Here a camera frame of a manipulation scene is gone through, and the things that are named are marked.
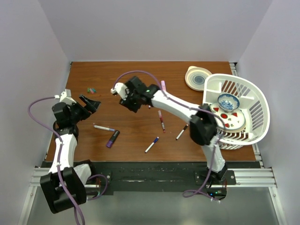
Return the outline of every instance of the brown tabletop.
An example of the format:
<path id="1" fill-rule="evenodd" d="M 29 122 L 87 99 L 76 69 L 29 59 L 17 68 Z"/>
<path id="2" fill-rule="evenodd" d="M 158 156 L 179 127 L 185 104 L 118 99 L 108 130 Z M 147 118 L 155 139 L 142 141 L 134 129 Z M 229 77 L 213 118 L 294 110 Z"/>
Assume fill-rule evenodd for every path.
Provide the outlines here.
<path id="1" fill-rule="evenodd" d="M 195 104 L 202 104 L 203 93 L 190 89 L 184 80 L 189 66 L 208 69 L 211 73 L 231 74 L 228 62 L 74 62 L 71 67 L 67 88 L 72 98 L 81 102 L 80 94 L 101 101 L 98 111 L 87 120 L 78 123 L 79 139 L 75 150 L 75 161 L 206 161 L 202 149 L 189 137 L 186 130 L 179 140 L 176 136 L 185 126 L 178 117 L 162 111 L 166 133 L 163 133 L 158 109 L 143 105 L 137 112 L 131 112 L 119 104 L 120 97 L 113 96 L 110 89 L 116 78 L 130 70 L 145 70 L 165 80 L 167 91 Z M 124 83 L 137 75 L 147 85 L 154 83 L 144 74 L 130 74 L 121 79 Z M 95 94 L 87 93 L 94 88 Z M 114 128 L 120 135 L 112 148 L 105 145 L 110 131 L 95 129 L 97 125 Z M 147 147 L 159 136 L 159 141 L 145 154 Z M 55 142 L 51 141 L 46 161 L 53 161 Z M 255 161 L 252 146 L 238 150 L 222 150 L 226 161 Z"/>

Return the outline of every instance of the red marker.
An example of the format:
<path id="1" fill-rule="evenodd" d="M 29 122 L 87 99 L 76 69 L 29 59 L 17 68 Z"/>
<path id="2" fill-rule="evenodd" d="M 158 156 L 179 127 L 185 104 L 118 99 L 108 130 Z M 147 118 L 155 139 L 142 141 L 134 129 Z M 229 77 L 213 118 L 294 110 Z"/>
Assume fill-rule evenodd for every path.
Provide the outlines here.
<path id="1" fill-rule="evenodd" d="M 163 131 L 165 133 L 165 124 L 163 122 L 163 116 L 161 115 L 161 111 L 160 110 L 158 111 L 158 116 L 160 118 L 160 122 L 161 122 L 161 126 L 163 127 Z"/>

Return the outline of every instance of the white plastic basket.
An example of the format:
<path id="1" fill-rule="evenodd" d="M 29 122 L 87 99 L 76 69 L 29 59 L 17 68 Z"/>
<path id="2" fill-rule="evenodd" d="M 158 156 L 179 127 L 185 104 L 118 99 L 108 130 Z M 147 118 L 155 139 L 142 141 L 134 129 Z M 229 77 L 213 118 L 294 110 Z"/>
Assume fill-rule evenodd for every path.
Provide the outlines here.
<path id="1" fill-rule="evenodd" d="M 239 149 L 263 139 L 270 125 L 270 110 L 261 90 L 250 81 L 233 75 L 213 74 L 206 78 L 203 103 L 216 103 L 218 96 L 223 93 L 235 95 L 239 99 L 239 109 L 245 116 L 246 127 L 237 133 L 218 129 L 218 133 L 223 134 L 221 148 Z"/>

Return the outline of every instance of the cable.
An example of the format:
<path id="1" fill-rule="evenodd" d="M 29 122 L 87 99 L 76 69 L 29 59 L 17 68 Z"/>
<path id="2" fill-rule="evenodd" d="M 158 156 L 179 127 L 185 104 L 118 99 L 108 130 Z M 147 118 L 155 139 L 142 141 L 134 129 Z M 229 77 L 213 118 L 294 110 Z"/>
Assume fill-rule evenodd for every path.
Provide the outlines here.
<path id="1" fill-rule="evenodd" d="M 212 112 L 210 112 L 210 111 L 204 110 L 204 109 L 189 107 L 189 106 L 187 106 L 187 105 L 185 105 L 185 104 L 183 104 L 183 103 L 181 103 L 181 102 L 178 102 L 178 101 L 172 99 L 171 97 L 168 97 L 168 95 L 165 93 L 165 91 L 162 90 L 161 84 L 160 84 L 160 82 L 158 81 L 158 79 L 157 79 L 153 74 L 151 74 L 151 73 L 149 73 L 149 72 L 146 72 L 146 71 L 143 71 L 143 70 L 133 70 L 133 71 L 126 72 L 126 73 L 122 74 L 121 76 L 119 76 L 119 77 L 117 78 L 117 80 L 116 80 L 115 83 L 113 84 L 113 89 L 114 89 L 115 85 L 117 84 L 117 82 L 119 81 L 119 79 L 121 79 L 121 78 L 122 78 L 123 76 L 125 76 L 125 75 L 132 74 L 132 73 L 144 73 L 144 74 L 147 74 L 147 75 L 151 76 L 151 77 L 156 81 L 156 83 L 157 83 L 157 85 L 159 86 L 160 90 L 162 91 L 163 95 L 164 95 L 167 99 L 173 101 L 174 103 L 176 103 L 176 104 L 178 104 L 178 105 L 180 105 L 180 106 L 183 106 L 183 107 L 185 107 L 185 108 L 188 108 L 188 109 L 190 109 L 190 110 L 201 111 L 201 112 L 204 112 L 204 113 L 207 113 L 207 114 L 210 114 L 210 115 L 216 117 L 218 120 L 220 120 L 220 121 L 222 122 L 223 127 L 224 127 L 224 130 L 226 130 L 226 126 L 225 126 L 224 121 L 223 121 L 219 116 L 217 116 L 216 114 L 214 114 L 214 113 L 212 113 Z M 214 156 L 215 156 L 215 152 L 216 152 L 216 145 L 219 143 L 219 141 L 220 141 L 221 138 L 222 138 L 222 136 L 220 136 L 220 137 L 216 140 L 216 142 L 215 142 L 215 144 L 214 144 L 214 148 L 213 148 L 213 151 L 212 151 L 212 158 L 211 158 L 211 162 L 210 162 L 210 167 L 209 167 L 207 176 L 206 176 L 206 178 L 205 178 L 203 184 L 201 185 L 201 187 L 200 187 L 198 190 L 186 190 L 186 191 L 184 191 L 184 192 L 182 193 L 182 196 L 183 196 L 183 197 L 188 198 L 188 197 L 192 197 L 192 196 L 194 196 L 194 195 L 196 195 L 196 194 L 204 194 L 201 190 L 202 190 L 203 187 L 206 185 L 206 183 L 207 183 L 207 181 L 208 181 L 208 179 L 209 179 L 209 177 L 210 177 L 211 170 L 212 170 L 212 166 L 213 166 L 213 162 L 214 162 Z M 187 193 L 187 192 L 192 192 L 192 194 L 190 194 L 190 195 L 185 195 L 185 193 Z"/>
<path id="2" fill-rule="evenodd" d="M 60 183 L 61 183 L 61 186 L 62 186 L 63 190 L 65 191 L 65 193 L 67 194 L 68 198 L 71 200 L 72 204 L 74 205 L 74 216 L 75 216 L 76 224 L 77 224 L 77 225 L 80 225 L 80 222 L 79 222 L 79 220 L 78 220 L 78 215 L 77 215 L 77 212 L 78 212 L 78 213 L 79 213 L 79 216 L 80 216 L 80 218 L 81 218 L 81 221 L 82 221 L 82 225 L 85 225 L 85 219 L 84 219 L 84 216 L 83 216 L 83 212 L 81 211 L 81 209 L 80 209 L 79 205 L 77 204 L 76 200 L 73 198 L 73 196 L 72 196 L 71 193 L 69 192 L 68 188 L 66 187 L 66 185 L 65 185 L 65 183 L 64 183 L 64 180 L 63 180 L 63 178 L 62 178 L 62 175 L 61 175 L 61 170 L 60 170 L 60 155 L 61 155 L 62 145 L 63 145 L 63 143 L 62 143 L 62 138 L 61 138 L 61 136 L 60 136 L 54 129 L 52 129 L 50 126 L 48 126 L 48 125 L 42 123 L 41 121 L 37 120 L 37 119 L 32 115 L 32 113 L 31 113 L 31 111 L 30 111 L 30 110 L 31 110 L 31 107 L 32 107 L 35 103 L 40 102 L 40 101 L 43 101 L 43 100 L 47 100 L 47 99 L 54 99 L 54 98 L 56 98 L 56 97 L 55 97 L 55 96 L 53 96 L 53 97 L 44 97 L 44 98 L 41 98 L 41 99 L 38 99 L 38 100 L 32 102 L 32 103 L 28 106 L 27 112 L 28 112 L 28 115 L 29 115 L 35 122 L 37 122 L 39 125 L 45 127 L 46 129 L 50 130 L 51 132 L 53 132 L 53 133 L 56 135 L 56 137 L 60 140 L 60 148 L 59 148 L 58 156 L 57 156 L 57 174 L 58 174 L 58 177 L 59 177 L 59 180 L 60 180 Z M 104 193 L 104 192 L 106 191 L 106 189 L 107 189 L 107 185 L 108 185 L 107 178 L 106 178 L 104 175 L 102 175 L 102 174 L 97 174 L 97 175 L 93 175 L 93 176 L 89 177 L 88 180 L 93 179 L 93 178 L 95 178 L 95 177 L 104 177 L 104 179 L 105 179 L 105 188 L 104 188 L 104 190 L 102 191 L 101 194 L 99 194 L 98 196 L 93 197 L 93 198 L 91 198 L 91 199 L 88 199 L 88 200 L 94 200 L 94 199 L 99 198 L 100 196 L 103 195 L 103 193 Z"/>

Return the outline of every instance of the blue and white bowl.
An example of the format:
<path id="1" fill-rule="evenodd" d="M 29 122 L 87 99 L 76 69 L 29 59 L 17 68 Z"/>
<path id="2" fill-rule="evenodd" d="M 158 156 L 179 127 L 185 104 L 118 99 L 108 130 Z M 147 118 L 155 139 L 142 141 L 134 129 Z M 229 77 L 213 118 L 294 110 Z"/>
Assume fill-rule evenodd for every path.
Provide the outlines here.
<path id="1" fill-rule="evenodd" d="M 238 98 L 231 94 L 221 94 L 217 98 L 217 102 L 226 113 L 233 112 L 240 106 Z"/>

